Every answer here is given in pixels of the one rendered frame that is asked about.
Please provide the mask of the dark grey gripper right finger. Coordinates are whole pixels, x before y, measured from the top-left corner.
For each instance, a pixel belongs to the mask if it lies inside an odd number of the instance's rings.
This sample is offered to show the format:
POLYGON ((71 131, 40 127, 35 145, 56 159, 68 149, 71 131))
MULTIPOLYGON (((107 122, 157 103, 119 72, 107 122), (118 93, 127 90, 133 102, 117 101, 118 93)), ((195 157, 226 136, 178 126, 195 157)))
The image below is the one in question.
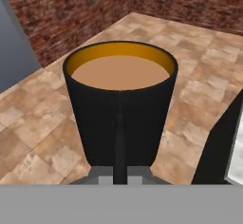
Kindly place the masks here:
POLYGON ((148 166, 129 166, 127 174, 129 185, 169 185, 169 182, 154 176, 148 166))

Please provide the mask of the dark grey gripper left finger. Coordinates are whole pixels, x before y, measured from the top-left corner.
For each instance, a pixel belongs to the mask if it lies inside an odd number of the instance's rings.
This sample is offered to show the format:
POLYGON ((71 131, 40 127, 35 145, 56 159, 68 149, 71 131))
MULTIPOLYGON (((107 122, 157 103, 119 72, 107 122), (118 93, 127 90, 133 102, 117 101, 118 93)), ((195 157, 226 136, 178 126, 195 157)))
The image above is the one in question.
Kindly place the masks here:
POLYGON ((112 185, 113 168, 110 166, 93 166, 84 176, 72 182, 73 185, 112 185))

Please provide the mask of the black cup of tea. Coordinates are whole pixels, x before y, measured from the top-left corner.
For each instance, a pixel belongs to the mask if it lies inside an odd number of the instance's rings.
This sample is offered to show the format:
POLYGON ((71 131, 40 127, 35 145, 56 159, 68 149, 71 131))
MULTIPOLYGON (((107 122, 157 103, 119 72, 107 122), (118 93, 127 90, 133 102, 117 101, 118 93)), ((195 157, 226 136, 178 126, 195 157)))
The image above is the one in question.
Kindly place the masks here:
POLYGON ((129 166, 154 163, 178 75, 161 47, 106 41, 81 47, 63 63, 65 83, 91 166, 113 168, 128 184, 129 166))

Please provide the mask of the grey cabinet panel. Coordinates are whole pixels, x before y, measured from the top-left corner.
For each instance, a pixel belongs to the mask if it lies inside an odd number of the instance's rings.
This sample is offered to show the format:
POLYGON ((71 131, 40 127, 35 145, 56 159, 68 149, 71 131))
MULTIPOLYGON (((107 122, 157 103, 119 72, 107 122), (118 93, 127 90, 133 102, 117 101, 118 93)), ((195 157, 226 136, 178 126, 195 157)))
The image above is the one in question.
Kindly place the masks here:
POLYGON ((0 0, 0 93, 40 67, 9 0, 0 0))

